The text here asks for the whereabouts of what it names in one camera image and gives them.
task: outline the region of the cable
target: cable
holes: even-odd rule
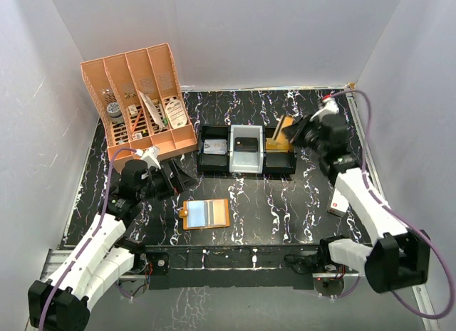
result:
[[[114,160],[118,156],[118,154],[122,151],[130,151],[130,152],[136,152],[136,149],[124,147],[119,149],[111,159],[111,162],[109,164],[109,170],[108,170],[108,180],[106,181],[106,193],[105,193],[105,201],[103,202],[103,209],[101,210],[101,215],[100,215],[100,221],[98,222],[98,225],[95,228],[95,231],[92,233],[92,237],[94,237],[97,232],[101,228],[101,224],[103,223],[103,219],[105,218],[106,214],[106,209],[108,208],[108,196],[109,196],[109,187],[111,183],[111,175],[113,173],[113,165],[114,165]],[[89,243],[92,241],[92,238],[88,238],[87,241],[83,244],[79,252],[76,254],[75,259],[77,260],[81,254],[84,252],[84,250],[87,248]],[[76,262],[71,261],[68,267],[64,270],[62,276],[57,280],[56,284],[52,287],[51,293],[49,293],[48,298],[46,299],[43,310],[41,311],[41,316],[40,316],[40,323],[38,324],[38,331],[44,331],[44,322],[46,320],[46,315],[48,314],[49,306],[51,306],[51,301],[54,298],[54,295],[57,293],[58,288],[60,287],[61,283],[63,280],[65,280],[66,276],[68,273],[70,273],[72,267],[74,266]]]
[[[140,305],[146,307],[146,304],[144,304],[144,302],[142,302],[141,300],[138,300],[138,298],[134,299],[134,297],[131,294],[129,294],[129,292],[127,292],[122,287],[120,287],[120,285],[118,283],[114,283],[114,286],[117,287],[117,289],[119,290],[120,294],[122,294],[127,299],[130,299],[130,302],[135,301],[135,302],[139,303]]]
[[[147,271],[146,271],[146,273],[145,273],[145,280],[146,280],[146,282],[147,282],[147,285],[150,284],[150,276],[152,275],[152,272],[153,272],[152,264],[149,263],[149,266],[150,266],[149,274],[147,274]]]
[[[142,267],[142,269],[140,269],[138,272],[132,272],[132,271],[129,271],[128,273],[129,274],[139,274],[139,273],[142,273],[147,267],[147,263],[144,265],[144,267]]]
[[[334,280],[340,280],[342,279],[344,276],[345,276],[345,266],[342,265],[342,273],[340,273],[341,275],[339,275],[339,268],[337,269],[337,274],[336,274],[336,277],[334,278]]]
[[[358,90],[358,89],[352,89],[352,90],[346,90],[346,91],[341,91],[341,92],[338,92],[338,93],[334,93],[334,94],[331,95],[331,97],[334,98],[334,97],[337,97],[337,96],[340,96],[340,95],[345,95],[346,93],[358,93],[361,96],[363,96],[363,98],[364,98],[364,100],[366,102],[367,108],[368,108],[368,124],[367,124],[366,133],[365,133],[365,137],[364,137],[364,141],[363,141],[363,145],[362,145],[363,151],[362,151],[362,155],[361,155],[361,159],[362,159],[362,161],[361,161],[361,171],[363,173],[363,177],[367,179],[366,150],[367,150],[367,145],[368,145],[368,142],[369,142],[369,132],[371,130],[371,124],[370,123],[371,123],[371,118],[372,118],[372,116],[371,116],[372,105],[371,105],[371,102],[370,102],[369,97],[367,96],[367,94],[365,92],[363,92],[362,90]],[[370,189],[368,180],[364,180],[364,184],[366,186],[366,189]],[[397,294],[395,291],[392,291],[391,293],[395,296],[395,298],[399,301],[399,303],[401,303],[405,308],[407,308],[409,311],[415,313],[416,315],[418,315],[418,316],[420,316],[422,318],[436,320],[436,319],[441,319],[443,317],[446,317],[448,314],[450,314],[451,309],[453,308],[453,306],[455,304],[455,300],[456,300],[455,282],[454,282],[454,279],[452,277],[452,274],[451,274],[451,271],[450,271],[450,267],[449,267],[447,261],[445,261],[445,259],[443,258],[441,252],[437,249],[437,246],[430,239],[428,239],[428,237],[425,234],[423,234],[420,231],[420,229],[418,229],[417,227],[412,225],[405,218],[399,216],[397,213],[395,213],[387,205],[384,204],[384,205],[382,205],[382,207],[391,216],[394,216],[396,219],[398,219],[399,221],[404,223],[406,226],[408,226],[410,229],[412,229],[432,249],[434,254],[437,256],[437,259],[439,260],[440,264],[442,265],[443,271],[445,272],[445,275],[447,276],[448,285],[450,287],[450,299],[448,300],[447,307],[442,312],[440,312],[440,313],[438,313],[436,315],[429,315],[427,313],[422,313],[421,311],[419,311],[419,310],[415,309],[414,307],[410,306],[409,304],[407,304],[399,296],[399,294]]]
[[[340,295],[335,295],[335,297],[336,297],[337,299],[339,299],[339,298],[344,298],[344,297],[346,297],[347,295],[351,294],[351,293],[358,287],[360,281],[361,281],[361,277],[358,275],[358,276],[356,277],[355,283],[353,284],[353,286],[351,286],[351,288],[350,288],[349,290],[347,290],[347,291],[344,292],[344,293],[341,293]],[[316,298],[325,297],[325,298],[328,298],[328,299],[333,299],[333,297],[328,297],[327,295],[319,295],[319,294],[315,294],[315,293],[313,293],[313,292],[308,293],[308,292],[304,292],[304,291],[301,291],[301,290],[297,290],[296,292],[298,292],[298,293],[300,293],[300,294],[312,295],[312,296],[314,296],[314,297],[316,297]]]
[[[143,287],[148,287],[148,286],[149,286],[149,285],[148,285],[147,283],[144,283],[144,284],[142,284],[140,287],[136,288],[136,291],[131,295],[132,298],[135,297],[136,293],[138,293],[139,290],[140,290],[141,288],[143,288]]]
[[[337,267],[337,273],[336,273],[336,276],[334,276],[334,278],[332,278],[332,280],[337,280],[338,277],[339,277],[339,273],[340,273],[340,269],[341,267]]]

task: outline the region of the label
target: label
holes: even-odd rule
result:
[[[225,155],[227,153],[227,141],[223,139],[205,140],[203,153]]]
[[[163,121],[160,118],[160,114],[157,110],[157,107],[155,107],[152,100],[147,95],[143,94],[140,91],[139,91],[139,94],[140,94],[145,106],[147,107],[147,110],[149,110],[152,120],[154,120],[154,122],[158,125],[158,127],[160,128],[160,131],[162,131],[162,129],[165,128],[165,125],[163,124]]]
[[[142,138],[143,138],[143,135],[140,132],[133,134],[133,140],[139,140]]]
[[[117,115],[120,113],[120,106],[117,102],[111,102],[106,110],[108,111],[109,114],[114,114]]]
[[[126,200],[120,198],[120,199],[118,199],[118,200],[116,201],[115,207],[121,209],[122,206],[123,206],[123,204],[125,204],[125,202],[126,202]]]
[[[187,115],[181,100],[171,100],[166,105],[165,112],[172,128],[184,127],[187,124]]]

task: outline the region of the white robotic arm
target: white robotic arm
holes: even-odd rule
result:
[[[65,263],[45,282],[36,280],[29,288],[33,327],[41,322],[40,330],[83,331],[97,301],[139,262],[141,244],[122,236],[140,213],[141,201],[166,199],[196,184],[174,160],[162,167],[158,151],[137,151],[141,159],[125,163],[120,181],[107,193],[106,211],[95,216]]]
[[[348,129],[338,116],[336,103],[324,97],[315,115],[305,115],[282,132],[290,142],[310,147],[319,156],[320,169],[344,196],[365,226],[373,247],[343,236],[324,238],[318,247],[318,263],[345,265],[366,275],[377,293],[425,283],[430,247],[414,231],[388,212],[388,202],[362,173],[356,157],[347,150]]]

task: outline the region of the white wall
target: white wall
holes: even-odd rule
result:
[[[456,275],[455,5],[402,0],[357,87],[373,101],[370,145],[387,199],[429,233]],[[448,288],[433,260],[427,287],[440,312]],[[454,330],[456,312],[440,324]]]
[[[70,214],[96,113],[51,0],[0,0],[0,330],[23,330],[27,290]]]
[[[53,0],[90,59],[170,42],[181,85],[356,81],[399,0]]]

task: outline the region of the black table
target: black table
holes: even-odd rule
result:
[[[198,133],[202,125],[277,125],[283,114],[298,117],[318,110],[318,97],[330,90],[268,90],[191,92],[184,99]],[[360,152],[360,142],[344,96],[338,98],[350,129],[350,148]],[[177,162],[198,185],[164,201],[144,203],[144,209],[127,235],[149,246],[240,246],[315,245],[321,238],[343,234],[369,242],[358,217],[349,211],[343,218],[326,213],[331,186],[320,172],[316,155],[297,149],[296,174],[271,178],[264,175],[222,174],[207,176],[196,170],[196,152],[177,157]],[[104,129],[99,122],[73,211],[68,234],[61,248],[77,244],[88,230],[102,193],[108,171]],[[113,180],[119,178],[115,173]],[[184,231],[178,216],[188,199],[228,198],[231,226]]]

